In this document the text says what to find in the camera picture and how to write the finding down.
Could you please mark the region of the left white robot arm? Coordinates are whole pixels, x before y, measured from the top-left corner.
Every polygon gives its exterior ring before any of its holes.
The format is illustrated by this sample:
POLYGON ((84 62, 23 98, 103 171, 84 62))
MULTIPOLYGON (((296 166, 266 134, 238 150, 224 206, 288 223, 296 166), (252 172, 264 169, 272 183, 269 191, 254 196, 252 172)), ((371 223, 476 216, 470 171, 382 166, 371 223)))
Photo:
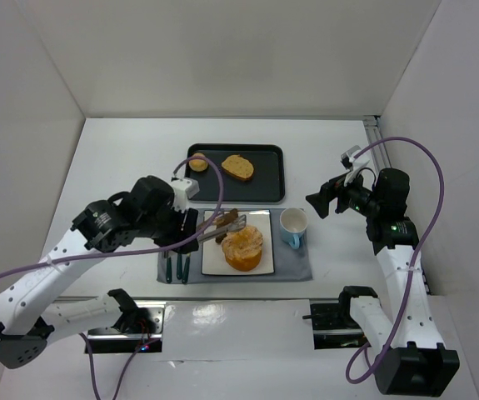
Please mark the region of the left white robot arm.
POLYGON ((19 368, 62 338, 104 327, 126 332, 143 322, 147 312, 122 289, 88 301, 55 300, 104 256, 137 238, 149 238, 162 248, 191 237, 197 211, 186 204, 197 192, 192 179, 165 182, 147 176, 129 192, 89 203, 40 267, 0 293, 0 363, 19 368))

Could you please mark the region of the silver metal tongs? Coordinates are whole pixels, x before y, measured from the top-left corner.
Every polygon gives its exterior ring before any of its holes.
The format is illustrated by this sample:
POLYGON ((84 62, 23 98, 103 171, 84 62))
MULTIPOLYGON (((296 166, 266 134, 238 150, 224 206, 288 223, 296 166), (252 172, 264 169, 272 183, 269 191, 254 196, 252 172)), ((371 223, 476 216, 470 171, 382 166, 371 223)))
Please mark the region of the silver metal tongs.
POLYGON ((246 225, 247 225, 247 216, 238 214, 238 218, 234 222, 231 222, 224 227, 215 228, 211 232, 204 233, 197 239, 197 241, 199 243, 204 243, 206 241, 215 239, 217 236, 221 235, 222 233, 226 233, 226 234, 228 234, 229 232, 235 233, 235 232, 241 231, 246 225))

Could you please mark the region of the brown chocolate croissant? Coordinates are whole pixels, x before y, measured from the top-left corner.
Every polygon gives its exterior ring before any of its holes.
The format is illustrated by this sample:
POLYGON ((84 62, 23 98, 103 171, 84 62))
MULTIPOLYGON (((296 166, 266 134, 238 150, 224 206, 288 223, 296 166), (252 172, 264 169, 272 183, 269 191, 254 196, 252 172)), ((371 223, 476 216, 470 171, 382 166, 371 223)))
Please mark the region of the brown chocolate croissant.
MULTIPOLYGON (((232 209, 228 212, 224 212, 222 215, 217 217, 213 221, 213 225, 216 228, 221 228, 221 227, 224 227, 224 226, 228 225, 229 223, 234 222, 237 218, 238 218, 238 210, 236 208, 234 208, 234 209, 232 209)), ((226 233, 222 233, 221 235, 219 235, 215 238, 215 242, 217 244, 221 244, 226 236, 227 236, 226 233)))

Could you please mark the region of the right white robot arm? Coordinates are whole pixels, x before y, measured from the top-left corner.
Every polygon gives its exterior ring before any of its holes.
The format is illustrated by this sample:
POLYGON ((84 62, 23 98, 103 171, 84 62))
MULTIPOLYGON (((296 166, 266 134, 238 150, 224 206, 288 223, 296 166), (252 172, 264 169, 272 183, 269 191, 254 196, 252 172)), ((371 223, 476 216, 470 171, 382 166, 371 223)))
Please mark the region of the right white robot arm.
POLYGON ((419 237, 406 215, 409 176, 395 168, 379 172, 371 189, 361 175, 340 175, 306 197, 320 218, 352 210, 365 217, 367 237, 387 283, 393 312, 388 317, 370 287, 346 286, 339 296, 340 318, 364 333, 365 349, 376 357, 366 378, 385 395, 440 397, 460 367, 458 354, 446 348, 427 299, 419 237))

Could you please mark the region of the large sugared round bread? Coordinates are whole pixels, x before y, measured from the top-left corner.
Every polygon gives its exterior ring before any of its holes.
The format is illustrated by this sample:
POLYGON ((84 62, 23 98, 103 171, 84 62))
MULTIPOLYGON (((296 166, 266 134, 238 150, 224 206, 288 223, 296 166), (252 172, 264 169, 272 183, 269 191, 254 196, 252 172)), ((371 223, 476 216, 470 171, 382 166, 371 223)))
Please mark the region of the large sugared round bread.
POLYGON ((252 225, 238 232, 230 232, 222 240, 221 247, 226 262, 240 272, 256 268, 262 258, 262 233, 252 225))

